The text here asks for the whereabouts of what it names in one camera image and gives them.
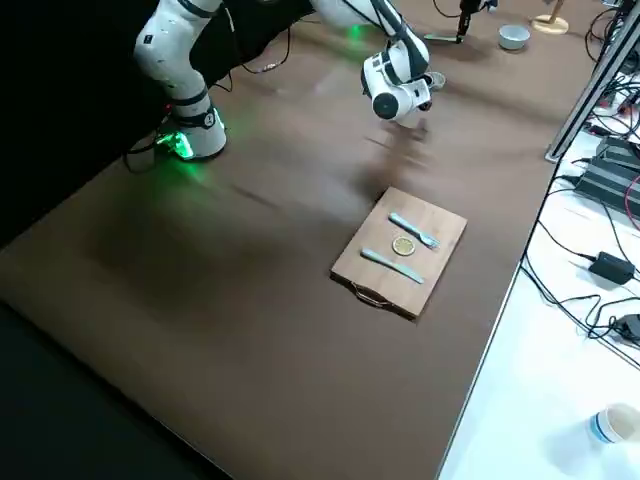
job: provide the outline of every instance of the blue knife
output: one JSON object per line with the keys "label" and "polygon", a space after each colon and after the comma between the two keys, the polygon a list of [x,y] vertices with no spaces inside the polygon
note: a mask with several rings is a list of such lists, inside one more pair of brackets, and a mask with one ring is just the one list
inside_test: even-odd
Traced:
{"label": "blue knife", "polygon": [[371,260],[373,262],[379,263],[380,265],[384,265],[387,268],[395,270],[396,272],[404,275],[405,277],[409,277],[411,280],[413,280],[416,283],[420,283],[420,284],[424,283],[423,278],[420,275],[418,275],[416,272],[414,272],[412,269],[407,267],[406,265],[400,265],[399,263],[394,263],[391,260],[384,258],[379,253],[376,253],[369,248],[363,248],[362,250],[360,250],[360,255],[362,255],[364,258],[368,260]]}
{"label": "blue knife", "polygon": [[426,233],[421,232],[417,227],[414,227],[409,222],[407,222],[404,218],[398,215],[395,212],[389,214],[389,220],[398,225],[401,228],[404,228],[411,235],[416,237],[420,242],[425,244],[429,248],[438,248],[440,246],[440,242],[433,238],[431,235],[427,235]]}

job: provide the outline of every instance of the cutting board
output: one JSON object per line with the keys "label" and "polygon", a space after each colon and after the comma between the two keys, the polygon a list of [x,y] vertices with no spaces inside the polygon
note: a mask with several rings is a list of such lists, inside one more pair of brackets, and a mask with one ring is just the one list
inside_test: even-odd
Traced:
{"label": "cutting board", "polygon": [[[440,246],[431,250],[391,223],[389,214],[392,212],[438,239]],[[332,277],[351,287],[358,298],[369,304],[415,318],[427,303],[466,224],[467,220],[459,215],[390,187],[333,265]],[[415,252],[412,255],[401,256],[394,252],[392,243],[399,236],[413,240]],[[416,283],[395,270],[363,258],[360,255],[362,248],[410,267],[424,283]]]}

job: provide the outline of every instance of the cutting board handle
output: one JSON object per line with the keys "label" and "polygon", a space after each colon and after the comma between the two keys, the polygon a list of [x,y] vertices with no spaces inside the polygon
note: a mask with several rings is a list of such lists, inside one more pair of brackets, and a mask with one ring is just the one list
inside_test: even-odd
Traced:
{"label": "cutting board handle", "polygon": [[380,297],[381,300],[376,300],[375,298],[371,297],[368,293],[366,293],[364,291],[364,289],[357,285],[354,282],[351,282],[351,286],[353,287],[353,292],[355,293],[356,297],[359,300],[362,300],[364,303],[367,303],[369,305],[371,305],[372,307],[376,307],[376,308],[385,308],[388,307],[389,305],[391,305],[390,302],[388,302],[387,300],[382,300],[381,295],[378,295],[378,297]]}

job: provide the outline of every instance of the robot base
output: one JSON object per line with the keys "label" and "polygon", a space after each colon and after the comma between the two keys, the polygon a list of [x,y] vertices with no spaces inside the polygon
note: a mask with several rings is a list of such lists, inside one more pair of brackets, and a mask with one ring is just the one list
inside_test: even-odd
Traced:
{"label": "robot base", "polygon": [[225,126],[216,109],[204,126],[186,126],[169,117],[160,127],[159,148],[167,148],[185,162],[202,162],[217,157],[227,144]]}

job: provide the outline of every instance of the brown tabletop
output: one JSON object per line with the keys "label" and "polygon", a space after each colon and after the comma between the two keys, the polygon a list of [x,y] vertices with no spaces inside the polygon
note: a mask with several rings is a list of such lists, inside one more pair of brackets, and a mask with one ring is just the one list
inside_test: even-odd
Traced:
{"label": "brown tabletop", "polygon": [[[380,38],[296,26],[285,66],[215,91],[221,157],[112,165],[0,254],[0,295],[236,478],[432,477],[591,68],[578,34],[496,47],[499,25],[545,8],[529,3],[431,47],[448,85],[413,129],[360,95]],[[571,3],[584,32],[599,7]],[[389,185],[468,219],[416,322],[329,279]]]}

